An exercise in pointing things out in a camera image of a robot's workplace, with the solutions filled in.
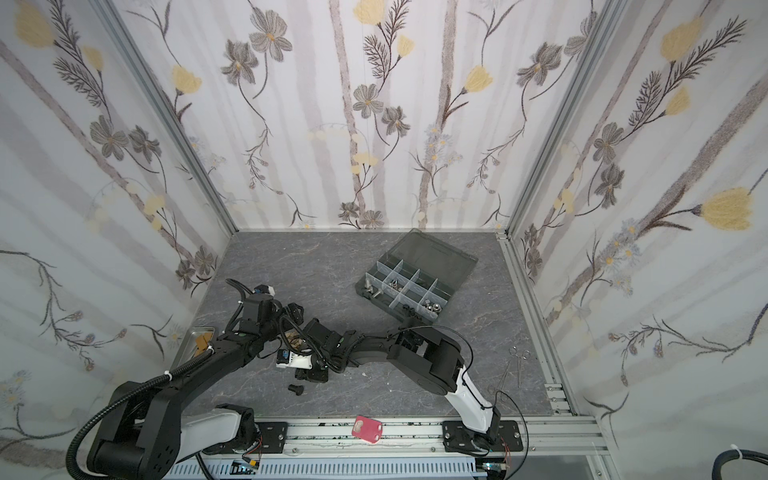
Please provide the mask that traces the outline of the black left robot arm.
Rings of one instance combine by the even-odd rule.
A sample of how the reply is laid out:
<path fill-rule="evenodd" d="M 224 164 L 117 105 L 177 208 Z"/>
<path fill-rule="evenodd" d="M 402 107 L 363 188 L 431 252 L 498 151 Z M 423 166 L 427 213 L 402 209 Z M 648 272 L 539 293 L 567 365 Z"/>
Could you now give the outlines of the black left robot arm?
<path fill-rule="evenodd" d="M 186 416 L 187 407 L 215 383 L 255 359 L 266 344 L 287 339 L 304 309 L 282 305 L 266 285 L 234 279 L 238 307 L 221 335 L 198 356 L 143 383 L 126 382 L 75 434 L 65 455 L 73 479 L 162 479 L 179 462 L 204 453 L 245 454 L 263 448 L 268 433 L 249 407 L 221 404 Z"/>

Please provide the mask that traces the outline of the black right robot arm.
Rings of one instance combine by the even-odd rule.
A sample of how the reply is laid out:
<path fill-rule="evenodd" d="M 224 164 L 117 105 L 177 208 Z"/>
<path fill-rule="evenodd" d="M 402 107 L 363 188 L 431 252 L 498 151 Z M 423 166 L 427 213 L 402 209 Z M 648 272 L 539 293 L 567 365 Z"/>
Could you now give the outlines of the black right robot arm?
<path fill-rule="evenodd" d="M 498 436 L 501 415 L 472 381 L 474 360 L 462 356 L 450 332 L 417 325 L 379 334 L 340 334 L 317 319 L 298 330 L 321 368 L 341 374 L 369 363 L 388 363 L 422 389 L 445 397 L 466 429 L 490 440 Z"/>

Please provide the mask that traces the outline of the metal tray with tools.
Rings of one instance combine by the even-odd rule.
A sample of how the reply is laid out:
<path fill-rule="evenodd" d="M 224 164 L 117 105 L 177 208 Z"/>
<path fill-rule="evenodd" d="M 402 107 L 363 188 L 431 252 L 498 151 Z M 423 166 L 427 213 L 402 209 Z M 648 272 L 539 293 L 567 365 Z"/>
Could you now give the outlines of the metal tray with tools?
<path fill-rule="evenodd" d="M 216 333 L 217 328 L 212 326 L 190 327 L 182 337 L 171 368 L 175 369 L 204 352 Z"/>

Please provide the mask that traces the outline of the pink plastic card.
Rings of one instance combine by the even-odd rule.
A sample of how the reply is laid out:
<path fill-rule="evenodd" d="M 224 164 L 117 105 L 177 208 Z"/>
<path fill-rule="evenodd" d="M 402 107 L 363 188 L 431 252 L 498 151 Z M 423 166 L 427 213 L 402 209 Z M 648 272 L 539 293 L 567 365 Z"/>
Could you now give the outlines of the pink plastic card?
<path fill-rule="evenodd" d="M 376 444 L 382 438 L 383 423 L 369 417 L 357 416 L 353 422 L 351 434 L 354 438 Z"/>

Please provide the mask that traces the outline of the clear compartment organizer box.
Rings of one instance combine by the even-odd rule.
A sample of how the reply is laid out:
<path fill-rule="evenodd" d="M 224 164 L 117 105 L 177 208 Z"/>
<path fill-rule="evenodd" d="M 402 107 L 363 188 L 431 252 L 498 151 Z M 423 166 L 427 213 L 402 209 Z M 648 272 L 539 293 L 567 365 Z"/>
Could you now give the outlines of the clear compartment organizer box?
<path fill-rule="evenodd" d="M 356 293 L 402 323 L 437 323 L 478 259 L 418 229 L 403 235 L 355 284 Z"/>

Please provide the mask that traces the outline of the steel surgical scissors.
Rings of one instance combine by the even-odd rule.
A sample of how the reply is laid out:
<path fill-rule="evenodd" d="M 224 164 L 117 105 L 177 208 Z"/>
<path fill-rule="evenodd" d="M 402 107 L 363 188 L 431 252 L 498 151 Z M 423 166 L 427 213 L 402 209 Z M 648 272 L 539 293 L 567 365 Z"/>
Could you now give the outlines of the steel surgical scissors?
<path fill-rule="evenodd" d="M 508 383 L 511 383 L 515 389 L 520 388 L 524 366 L 530 356 L 531 352 L 522 347 L 512 346 L 508 350 L 507 361 L 497 384 L 498 390 L 503 390 Z"/>

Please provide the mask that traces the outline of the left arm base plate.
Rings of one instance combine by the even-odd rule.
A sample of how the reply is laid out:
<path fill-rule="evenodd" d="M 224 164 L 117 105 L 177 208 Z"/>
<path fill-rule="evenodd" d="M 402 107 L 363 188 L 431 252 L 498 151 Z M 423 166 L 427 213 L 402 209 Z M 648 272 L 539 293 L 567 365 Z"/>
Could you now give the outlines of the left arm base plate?
<path fill-rule="evenodd" d="M 287 440 L 287 422 L 254 422 L 249 420 L 238 430 L 231 449 L 241 455 L 253 452 L 282 454 Z"/>

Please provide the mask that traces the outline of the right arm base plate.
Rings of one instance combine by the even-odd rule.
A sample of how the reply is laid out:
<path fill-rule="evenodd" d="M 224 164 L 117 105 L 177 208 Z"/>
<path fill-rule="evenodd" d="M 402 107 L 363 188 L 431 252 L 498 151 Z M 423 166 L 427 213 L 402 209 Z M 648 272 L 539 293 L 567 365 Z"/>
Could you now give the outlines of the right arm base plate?
<path fill-rule="evenodd" d="M 524 437 L 515 421 L 503 420 L 490 434 L 468 429 L 461 421 L 443 421 L 444 450 L 473 456 L 523 452 Z"/>

